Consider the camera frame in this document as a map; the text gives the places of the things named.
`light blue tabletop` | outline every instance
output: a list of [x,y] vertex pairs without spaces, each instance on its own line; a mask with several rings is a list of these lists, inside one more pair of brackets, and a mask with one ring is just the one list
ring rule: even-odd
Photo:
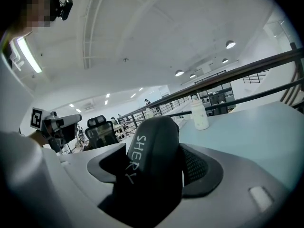
[[292,190],[304,167],[304,115],[274,102],[208,117],[209,128],[193,120],[180,129],[180,143],[203,146],[251,159]]

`handrail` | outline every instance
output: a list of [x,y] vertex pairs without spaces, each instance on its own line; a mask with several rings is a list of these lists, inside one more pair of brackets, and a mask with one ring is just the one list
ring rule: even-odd
[[[279,86],[277,88],[273,88],[273,89],[255,94],[255,95],[247,96],[247,97],[240,98],[240,99],[230,101],[230,102],[225,102],[225,103],[220,103],[220,104],[215,104],[215,105],[212,105],[212,106],[208,106],[208,107],[205,108],[205,110],[209,111],[209,110],[214,110],[214,109],[218,109],[218,108],[222,108],[222,107],[226,107],[226,106],[230,106],[230,105],[240,104],[240,103],[251,101],[251,100],[256,100],[256,99],[262,98],[264,96],[271,95],[271,94],[280,92],[282,90],[286,90],[288,88],[299,85],[301,83],[304,83],[304,78],[298,79],[298,80],[293,81],[291,83],[288,83],[286,85],[282,85],[282,86]],[[168,116],[173,117],[173,116],[181,116],[181,115],[187,115],[187,114],[191,114],[191,111],[171,114],[171,115],[168,115]]]
[[[149,104],[149,107],[158,107],[159,105],[169,103],[170,101],[174,101],[186,96],[189,96],[191,93],[197,93],[198,91],[202,90],[208,90],[212,89],[216,86],[219,86],[221,84],[229,83],[231,81],[243,78],[245,76],[255,74],[270,68],[274,68],[298,59],[301,59],[304,57],[304,49],[296,49],[296,50],[290,50],[281,54],[274,55],[272,57],[267,57],[262,60],[244,65],[242,67],[233,69],[231,71],[225,72],[223,74],[220,74],[218,76],[212,77],[210,79],[207,79],[201,83],[192,85],[186,89],[180,90],[176,93],[173,93],[169,96],[166,96],[160,100],[157,100],[155,102],[152,102]],[[121,119],[126,116],[130,116],[142,111],[145,111],[146,106],[141,107],[133,112],[128,113],[127,115],[124,115],[122,117],[119,117],[118,119]]]

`round ceiling light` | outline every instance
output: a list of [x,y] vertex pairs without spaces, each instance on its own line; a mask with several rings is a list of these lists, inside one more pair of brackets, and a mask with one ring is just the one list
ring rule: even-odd
[[182,70],[177,70],[177,71],[175,72],[175,76],[176,76],[176,77],[181,76],[182,74],[184,74],[184,71],[182,71]]
[[230,49],[232,47],[234,47],[236,45],[236,43],[233,40],[229,40],[226,42],[226,48]]

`ceiling light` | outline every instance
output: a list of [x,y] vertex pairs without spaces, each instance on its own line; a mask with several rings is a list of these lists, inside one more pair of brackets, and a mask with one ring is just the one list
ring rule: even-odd
[[236,43],[233,40],[229,40],[226,42],[226,48],[230,49],[232,47],[234,47],[236,45]]
[[27,59],[28,63],[32,66],[32,68],[35,70],[36,73],[41,73],[42,70],[39,67],[38,63],[34,59],[33,55],[31,54],[29,47],[23,37],[19,38],[17,40],[17,43],[20,47],[20,50],[22,51],[23,55]]
[[177,71],[175,72],[175,76],[176,76],[176,77],[181,76],[182,74],[184,74],[184,71],[182,71],[182,70],[177,70]]

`bottle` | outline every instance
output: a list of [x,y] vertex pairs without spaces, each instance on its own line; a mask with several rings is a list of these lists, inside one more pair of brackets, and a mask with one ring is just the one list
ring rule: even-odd
[[147,111],[147,118],[154,117],[153,111],[151,111],[150,108],[147,108],[146,111]]
[[197,130],[204,130],[209,127],[209,122],[203,102],[196,95],[192,97],[191,103],[192,117]]

